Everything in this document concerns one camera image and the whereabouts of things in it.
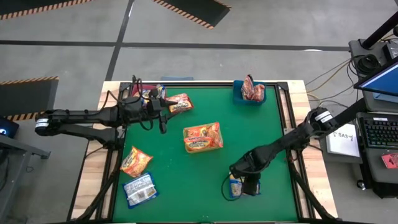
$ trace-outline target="green mat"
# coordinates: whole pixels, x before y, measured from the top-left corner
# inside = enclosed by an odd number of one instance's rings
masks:
[[[123,151],[131,146],[153,156],[150,171],[160,195],[128,209],[122,183],[132,179],[120,173],[114,222],[266,222],[297,221],[294,196],[285,152],[277,155],[262,172],[261,195],[242,196],[234,202],[221,195],[228,167],[246,151],[269,144],[282,136],[275,90],[267,88],[261,106],[234,105],[232,88],[168,88],[167,95],[186,93],[195,108],[171,119],[167,133],[155,122],[150,131],[130,126]],[[183,143],[183,128],[218,121],[224,148],[189,154]]]

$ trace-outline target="black keyboard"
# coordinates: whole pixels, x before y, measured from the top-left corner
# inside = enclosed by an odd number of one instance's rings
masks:
[[[369,147],[398,149],[398,116],[367,114],[360,119],[360,123],[363,138]]]

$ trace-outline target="monitor screen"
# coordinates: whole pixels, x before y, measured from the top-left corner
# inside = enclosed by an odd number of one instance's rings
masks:
[[[383,66],[374,75],[365,78],[355,85],[355,88],[398,96],[398,62]]]

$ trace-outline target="concrete floor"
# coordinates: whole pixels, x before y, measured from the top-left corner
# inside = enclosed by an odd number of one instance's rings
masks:
[[[115,42],[128,0],[96,0],[31,16],[0,21],[0,40]],[[124,42],[347,46],[366,38],[398,9],[394,0],[223,0],[232,11],[206,30],[150,0],[135,0]],[[0,82],[41,76],[60,77],[55,108],[96,108],[113,47],[0,45]],[[349,58],[348,52],[298,50],[212,50],[122,48],[112,80],[162,76],[232,80],[251,73],[256,79],[305,82]],[[312,83],[311,90],[322,80]],[[339,73],[318,97],[350,86]],[[350,105],[356,93],[333,98]],[[333,114],[343,110],[327,106]],[[48,161],[33,159],[13,208],[28,223],[61,222],[67,217],[87,141],[70,136],[42,138],[32,121],[20,122],[23,142],[52,151]],[[398,201],[356,188],[348,164],[327,163],[339,217],[348,221],[396,223]]]

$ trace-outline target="blue bin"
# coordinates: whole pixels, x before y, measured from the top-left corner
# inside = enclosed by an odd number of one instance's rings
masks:
[[[253,82],[254,85],[257,84],[263,84],[265,87],[267,86],[266,83],[264,82]],[[242,97],[242,86],[243,86],[243,81],[242,80],[235,80],[233,83],[233,92],[234,92],[234,97],[233,97],[233,102],[235,104],[241,104],[241,105],[261,105],[267,100],[267,92],[264,90],[264,99],[260,102],[255,101],[255,100],[244,100]]]

